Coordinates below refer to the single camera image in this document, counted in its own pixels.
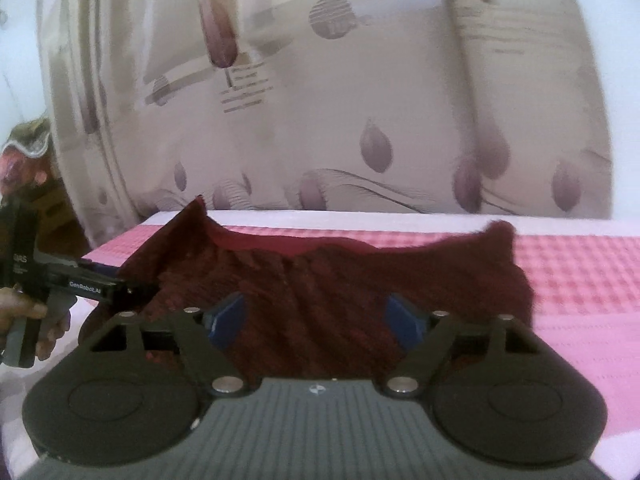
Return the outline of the dark red knitted garment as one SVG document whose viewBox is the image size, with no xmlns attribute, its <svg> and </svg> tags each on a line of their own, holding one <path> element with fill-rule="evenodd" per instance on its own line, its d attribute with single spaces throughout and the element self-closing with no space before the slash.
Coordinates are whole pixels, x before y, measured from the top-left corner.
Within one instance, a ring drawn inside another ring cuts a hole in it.
<svg viewBox="0 0 640 480">
<path fill-rule="evenodd" d="M 515 262 L 514 240 L 506 222 L 408 248 L 250 235 L 220 226 L 194 200 L 116 274 L 156 287 L 140 307 L 150 320 L 241 294 L 246 320 L 224 355 L 250 382 L 380 378 L 404 355 L 384 321 L 391 294 L 472 323 L 499 314 L 530 322 L 534 292 Z"/>
</svg>

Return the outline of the brown wooden side furniture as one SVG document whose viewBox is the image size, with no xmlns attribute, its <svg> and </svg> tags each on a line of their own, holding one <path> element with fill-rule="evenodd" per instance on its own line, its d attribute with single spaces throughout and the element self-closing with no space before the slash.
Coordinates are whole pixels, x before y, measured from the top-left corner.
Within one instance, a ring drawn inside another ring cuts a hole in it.
<svg viewBox="0 0 640 480">
<path fill-rule="evenodd" d="M 39 214 L 37 248 L 47 254 L 79 258 L 91 249 L 61 179 L 24 185 L 2 202 L 16 198 Z"/>
</svg>

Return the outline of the floral decorated round object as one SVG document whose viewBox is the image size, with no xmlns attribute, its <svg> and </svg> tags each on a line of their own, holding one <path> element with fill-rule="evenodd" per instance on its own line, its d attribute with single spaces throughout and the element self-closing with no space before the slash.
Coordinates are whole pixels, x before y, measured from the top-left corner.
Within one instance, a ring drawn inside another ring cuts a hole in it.
<svg viewBox="0 0 640 480">
<path fill-rule="evenodd" d="M 1 148 L 1 196 L 53 179 L 51 126 L 38 118 L 15 126 Z"/>
</svg>

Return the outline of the pink white checked bedsheet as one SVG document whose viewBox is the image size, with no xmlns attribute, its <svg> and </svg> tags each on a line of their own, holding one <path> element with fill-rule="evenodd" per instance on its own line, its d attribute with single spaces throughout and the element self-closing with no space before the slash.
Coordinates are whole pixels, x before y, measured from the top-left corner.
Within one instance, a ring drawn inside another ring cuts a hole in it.
<svg viewBox="0 0 640 480">
<path fill-rule="evenodd" d="M 348 238 L 376 248 L 408 248 L 513 226 L 516 264 L 534 292 L 529 323 L 600 389 L 608 426 L 594 453 L 611 477 L 639 474 L 639 228 L 605 220 L 495 219 L 454 214 L 206 211 L 243 234 Z M 118 268 L 177 214 L 161 212 L 96 249 Z"/>
</svg>

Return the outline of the beige leaf-patterned curtain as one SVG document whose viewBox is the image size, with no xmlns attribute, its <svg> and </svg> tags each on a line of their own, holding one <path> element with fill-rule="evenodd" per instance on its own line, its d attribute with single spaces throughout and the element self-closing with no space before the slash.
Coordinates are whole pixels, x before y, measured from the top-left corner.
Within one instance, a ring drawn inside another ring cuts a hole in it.
<svg viewBox="0 0 640 480">
<path fill-rule="evenodd" d="M 93 245 L 221 210 L 612 214 L 576 0 L 38 0 L 53 143 Z"/>
</svg>

